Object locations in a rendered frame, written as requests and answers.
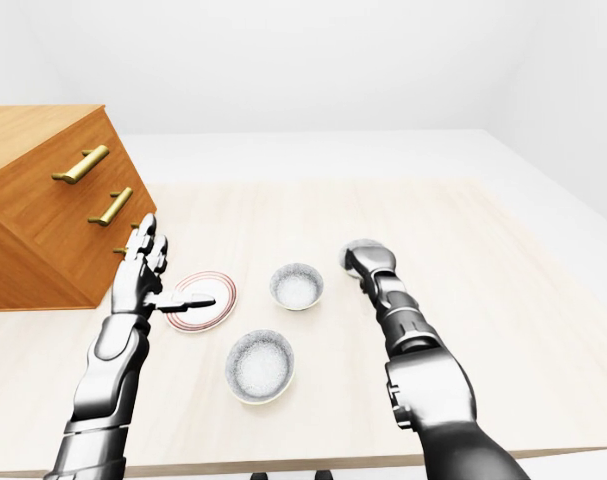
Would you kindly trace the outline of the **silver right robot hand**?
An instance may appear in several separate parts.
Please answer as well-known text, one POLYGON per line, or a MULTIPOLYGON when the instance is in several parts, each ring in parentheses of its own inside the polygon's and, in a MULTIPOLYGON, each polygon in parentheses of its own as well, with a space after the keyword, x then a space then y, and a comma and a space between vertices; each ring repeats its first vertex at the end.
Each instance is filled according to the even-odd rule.
POLYGON ((396 276, 396 257, 391 250, 372 239, 357 239, 342 249, 342 268, 352 277, 360 280, 362 291, 370 299, 379 293, 378 277, 396 276))

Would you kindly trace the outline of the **large wooden drawer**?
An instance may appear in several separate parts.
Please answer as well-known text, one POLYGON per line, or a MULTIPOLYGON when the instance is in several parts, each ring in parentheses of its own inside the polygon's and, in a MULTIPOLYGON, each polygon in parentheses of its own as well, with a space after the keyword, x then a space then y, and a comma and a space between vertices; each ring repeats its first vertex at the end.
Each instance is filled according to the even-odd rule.
POLYGON ((116 245, 148 199, 104 106, 0 106, 0 216, 22 237, 116 245))

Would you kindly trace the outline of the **black speckled bowl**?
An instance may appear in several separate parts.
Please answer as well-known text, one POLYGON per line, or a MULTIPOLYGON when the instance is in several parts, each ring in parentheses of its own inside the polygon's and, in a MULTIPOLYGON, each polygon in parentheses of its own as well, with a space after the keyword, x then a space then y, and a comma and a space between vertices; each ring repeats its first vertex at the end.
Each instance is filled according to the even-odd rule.
POLYGON ((281 333, 258 329, 240 337, 225 362, 225 379, 234 397, 263 405, 281 396, 295 371, 294 350, 281 333))
POLYGON ((324 279, 316 268, 299 262, 279 267, 269 281, 272 299, 290 311, 303 311, 317 304, 324 286, 324 279))

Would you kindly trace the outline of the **medium wooden drawer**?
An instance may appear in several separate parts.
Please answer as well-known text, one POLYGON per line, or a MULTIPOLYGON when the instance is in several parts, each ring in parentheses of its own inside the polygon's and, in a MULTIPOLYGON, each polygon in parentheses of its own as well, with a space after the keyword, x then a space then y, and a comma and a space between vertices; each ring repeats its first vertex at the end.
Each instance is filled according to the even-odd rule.
POLYGON ((54 266, 79 283, 113 270, 131 226, 156 205, 119 144, 103 141, 91 152, 49 167, 29 189, 17 221, 54 266))

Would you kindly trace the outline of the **white plate with red rings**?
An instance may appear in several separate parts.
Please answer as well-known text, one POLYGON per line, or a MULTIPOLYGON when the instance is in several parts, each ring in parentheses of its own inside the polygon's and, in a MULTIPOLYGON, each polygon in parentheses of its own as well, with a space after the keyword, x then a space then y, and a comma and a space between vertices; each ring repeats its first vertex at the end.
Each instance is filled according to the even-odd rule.
POLYGON ((165 314, 169 325, 183 333, 200 333, 216 327, 231 314, 238 298, 232 278, 213 270, 191 274, 178 282, 175 289, 182 293, 207 294, 215 299, 212 306, 165 314))

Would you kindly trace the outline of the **small wooden drawer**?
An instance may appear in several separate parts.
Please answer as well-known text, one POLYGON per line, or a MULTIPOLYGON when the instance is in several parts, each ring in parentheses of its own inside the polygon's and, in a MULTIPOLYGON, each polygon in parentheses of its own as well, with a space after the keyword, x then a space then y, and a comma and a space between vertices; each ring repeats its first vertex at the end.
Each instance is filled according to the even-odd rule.
POLYGON ((113 248, 124 247, 132 231, 130 224, 140 222, 145 214, 154 212, 156 206, 142 181, 133 178, 87 186, 83 192, 77 185, 70 185, 68 189, 74 195, 74 203, 65 213, 65 236, 58 253, 73 284, 91 306, 96 306, 122 259, 120 254, 113 253, 113 248), (101 215, 112 203, 111 192, 125 187, 131 187, 133 194, 110 225, 103 227, 88 222, 89 217, 101 215))

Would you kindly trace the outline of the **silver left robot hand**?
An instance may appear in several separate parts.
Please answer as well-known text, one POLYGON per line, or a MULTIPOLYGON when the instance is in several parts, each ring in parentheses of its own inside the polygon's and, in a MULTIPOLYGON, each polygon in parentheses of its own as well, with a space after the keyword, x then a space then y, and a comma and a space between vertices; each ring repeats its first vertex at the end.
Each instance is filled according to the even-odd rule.
POLYGON ((161 276, 167 268, 169 243, 156 230, 153 213, 147 213, 132 230, 112 285, 111 313, 149 318, 154 310, 175 313, 215 305, 215 298, 208 294, 163 291, 161 276))

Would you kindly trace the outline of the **wooden cabinet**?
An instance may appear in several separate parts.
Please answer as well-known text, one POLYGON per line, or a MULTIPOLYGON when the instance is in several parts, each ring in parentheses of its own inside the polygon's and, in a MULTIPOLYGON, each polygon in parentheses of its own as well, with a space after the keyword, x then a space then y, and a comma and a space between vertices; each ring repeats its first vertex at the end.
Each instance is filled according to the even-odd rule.
POLYGON ((155 210, 104 106, 0 106, 0 311, 97 307, 155 210))

